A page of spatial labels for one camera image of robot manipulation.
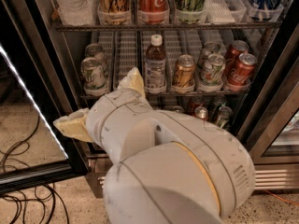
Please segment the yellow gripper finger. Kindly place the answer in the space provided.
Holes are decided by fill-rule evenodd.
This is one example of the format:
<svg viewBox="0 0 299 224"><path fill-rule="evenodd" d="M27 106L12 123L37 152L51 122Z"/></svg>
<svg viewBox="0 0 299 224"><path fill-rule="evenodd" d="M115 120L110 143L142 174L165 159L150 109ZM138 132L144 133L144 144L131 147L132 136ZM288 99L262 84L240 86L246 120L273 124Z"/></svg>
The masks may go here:
<svg viewBox="0 0 299 224"><path fill-rule="evenodd" d="M133 67L127 75L119 82L119 89L133 89L138 91L143 97L146 96L144 91L144 81L137 67Z"/></svg>
<svg viewBox="0 0 299 224"><path fill-rule="evenodd" d="M93 140L89 136L85 125L88 113L88 108L80 109L68 116L56 119L53 125L63 136L91 143Z"/></svg>

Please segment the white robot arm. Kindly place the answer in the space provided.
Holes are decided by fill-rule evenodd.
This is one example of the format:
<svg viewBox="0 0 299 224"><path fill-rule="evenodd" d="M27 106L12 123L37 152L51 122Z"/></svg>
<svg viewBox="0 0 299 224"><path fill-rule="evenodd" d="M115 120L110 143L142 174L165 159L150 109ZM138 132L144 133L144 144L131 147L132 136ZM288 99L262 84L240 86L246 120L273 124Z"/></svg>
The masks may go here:
<svg viewBox="0 0 299 224"><path fill-rule="evenodd" d="M137 68L54 125L111 159L103 188L111 224L221 224L254 190L254 164L239 141L208 121L152 108Z"/></svg>

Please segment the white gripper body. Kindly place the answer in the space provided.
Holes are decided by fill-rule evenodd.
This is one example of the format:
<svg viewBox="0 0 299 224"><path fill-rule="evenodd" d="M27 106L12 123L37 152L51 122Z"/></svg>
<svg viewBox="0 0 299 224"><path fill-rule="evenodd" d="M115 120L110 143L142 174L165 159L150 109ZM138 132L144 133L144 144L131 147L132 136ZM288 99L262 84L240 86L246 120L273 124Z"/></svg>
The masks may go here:
<svg viewBox="0 0 299 224"><path fill-rule="evenodd" d="M86 129L112 160L153 147L149 102L133 89L102 96L89 110Z"/></svg>

